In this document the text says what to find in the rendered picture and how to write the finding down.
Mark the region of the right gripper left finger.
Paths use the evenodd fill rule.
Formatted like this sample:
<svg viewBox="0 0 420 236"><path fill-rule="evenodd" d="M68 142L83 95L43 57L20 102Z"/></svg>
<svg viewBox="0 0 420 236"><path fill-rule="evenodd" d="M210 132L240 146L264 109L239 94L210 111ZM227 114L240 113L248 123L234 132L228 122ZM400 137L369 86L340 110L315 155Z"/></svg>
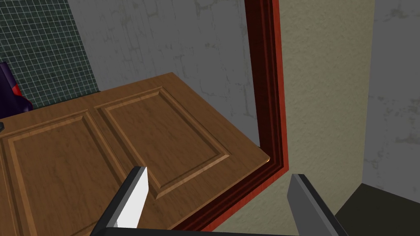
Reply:
<svg viewBox="0 0 420 236"><path fill-rule="evenodd" d="M135 166L97 221L94 229L136 228L147 194L147 167Z"/></svg>

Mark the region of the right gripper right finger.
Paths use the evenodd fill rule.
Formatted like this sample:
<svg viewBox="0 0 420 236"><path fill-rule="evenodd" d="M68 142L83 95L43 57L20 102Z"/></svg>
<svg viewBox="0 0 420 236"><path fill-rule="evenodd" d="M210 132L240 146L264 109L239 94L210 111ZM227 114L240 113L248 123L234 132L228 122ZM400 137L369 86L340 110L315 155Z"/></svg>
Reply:
<svg viewBox="0 0 420 236"><path fill-rule="evenodd" d="M299 236L348 236L304 174L292 174L287 200Z"/></svg>

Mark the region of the brown panelled wooden door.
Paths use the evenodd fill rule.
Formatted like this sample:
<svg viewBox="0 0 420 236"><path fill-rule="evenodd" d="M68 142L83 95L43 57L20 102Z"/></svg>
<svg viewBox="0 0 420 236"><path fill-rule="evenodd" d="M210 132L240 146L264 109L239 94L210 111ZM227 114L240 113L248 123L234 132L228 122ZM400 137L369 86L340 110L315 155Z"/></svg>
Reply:
<svg viewBox="0 0 420 236"><path fill-rule="evenodd" d="M139 227L200 231L270 159L173 73L2 122L0 236L88 236L134 166Z"/></svg>

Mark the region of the dark purple object with red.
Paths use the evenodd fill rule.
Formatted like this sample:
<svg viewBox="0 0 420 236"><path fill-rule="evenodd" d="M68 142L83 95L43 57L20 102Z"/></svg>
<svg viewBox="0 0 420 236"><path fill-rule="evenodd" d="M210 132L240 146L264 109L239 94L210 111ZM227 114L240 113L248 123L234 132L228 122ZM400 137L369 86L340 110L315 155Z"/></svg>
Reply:
<svg viewBox="0 0 420 236"><path fill-rule="evenodd" d="M0 119L32 110L32 103L22 96L8 64L0 63Z"/></svg>

